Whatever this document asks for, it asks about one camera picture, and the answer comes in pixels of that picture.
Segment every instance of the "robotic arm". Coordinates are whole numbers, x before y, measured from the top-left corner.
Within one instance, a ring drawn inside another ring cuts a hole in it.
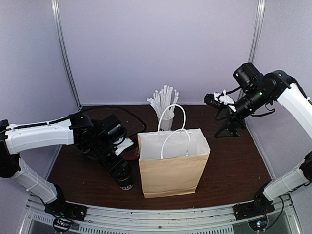
[[[37,195],[54,216],[84,220],[86,207],[67,203],[62,189],[49,183],[20,157],[27,149],[49,145],[77,146],[79,151],[98,159],[123,190],[132,188],[131,168],[121,152],[133,145],[115,115],[92,120],[86,114],[69,115],[50,122],[28,125],[0,122],[0,177],[10,178]]]
[[[308,136],[312,139],[312,103],[298,82],[281,70],[262,75],[252,63],[245,63],[234,73],[243,97],[235,102],[228,96],[232,91],[207,94],[205,103],[219,109],[215,119],[224,120],[215,138],[238,137],[238,129],[245,129],[244,119],[248,116],[262,117],[275,110],[261,115],[254,113],[262,106],[277,101],[286,108],[299,122]],[[222,110],[226,114],[219,117]],[[264,212],[274,211],[272,201],[286,193],[312,182],[312,151],[306,155],[295,168],[282,177],[264,185],[255,195],[254,201],[234,206],[237,220],[263,215]]]

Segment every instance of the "wood grain surface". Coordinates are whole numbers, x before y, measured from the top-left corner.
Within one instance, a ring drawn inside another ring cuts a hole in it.
[[[156,131],[157,116],[148,105],[124,106],[138,115],[147,131]],[[209,106],[184,106],[186,128],[201,128],[211,148],[210,157],[194,194],[144,199],[138,161],[131,161],[134,186],[121,190],[105,169],[96,161],[79,155],[75,146],[63,146],[52,169],[49,181],[59,185],[68,201],[95,206],[126,209],[182,209],[225,205],[248,201],[270,176],[247,130],[240,137],[214,139],[221,122],[213,120],[216,109]],[[132,134],[143,126],[122,110],[94,109],[86,112],[93,119],[116,114]],[[182,125],[182,112],[175,109],[172,129]]]

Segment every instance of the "bag handle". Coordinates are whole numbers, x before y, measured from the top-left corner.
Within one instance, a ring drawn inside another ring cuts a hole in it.
[[[184,118],[184,120],[183,120],[183,126],[182,126],[182,129],[184,129],[184,127],[185,127],[185,123],[186,123],[186,114],[185,114],[185,110],[183,109],[183,107],[182,106],[180,106],[179,104],[171,104],[170,106],[168,106],[165,110],[164,110],[164,112],[161,114],[161,117],[160,117],[160,119],[159,119],[159,124],[158,124],[158,132],[160,132],[160,124],[161,124],[161,122],[162,122],[162,118],[164,117],[164,115],[165,115],[165,112],[170,108],[170,107],[172,107],[172,106],[177,106],[177,107],[180,107],[181,108],[181,110],[183,111],[183,118]]]
[[[189,147],[190,147],[190,141],[191,141],[191,137],[190,137],[190,134],[187,132],[187,130],[185,128],[181,128],[181,129],[178,129],[178,130],[175,130],[174,132],[170,133],[169,136],[167,136],[167,138],[165,139],[163,145],[162,145],[162,148],[161,148],[161,155],[160,155],[160,159],[164,159],[164,156],[163,156],[163,153],[164,153],[164,147],[165,147],[165,144],[167,142],[167,140],[169,139],[169,137],[171,137],[171,135],[173,133],[176,133],[178,131],[185,131],[189,141],[187,143],[187,148],[186,148],[186,153],[185,153],[185,156],[188,156],[189,155]]]

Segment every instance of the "plastic cup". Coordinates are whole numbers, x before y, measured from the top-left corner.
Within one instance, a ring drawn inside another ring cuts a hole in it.
[[[171,126],[172,126],[172,120],[174,119],[174,114],[172,115],[171,118],[169,119],[165,119],[165,118],[162,118],[162,121],[160,123],[160,130],[161,131],[168,131],[168,130],[171,130]]]

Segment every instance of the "paper bag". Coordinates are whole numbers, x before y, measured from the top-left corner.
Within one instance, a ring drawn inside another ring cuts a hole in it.
[[[141,152],[139,165],[145,198],[195,192],[210,148],[200,129],[184,129],[185,119],[182,129],[138,134]]]

